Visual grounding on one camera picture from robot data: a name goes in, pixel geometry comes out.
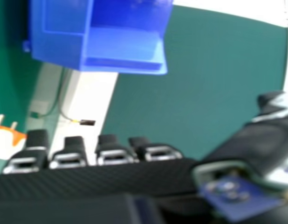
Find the blue plastic bin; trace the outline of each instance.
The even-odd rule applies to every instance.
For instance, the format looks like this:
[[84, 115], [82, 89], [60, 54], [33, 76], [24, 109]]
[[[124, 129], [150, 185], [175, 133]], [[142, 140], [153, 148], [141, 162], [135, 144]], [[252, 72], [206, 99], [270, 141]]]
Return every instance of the blue plastic bin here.
[[32, 57], [80, 71], [162, 75], [173, 0], [31, 0]]

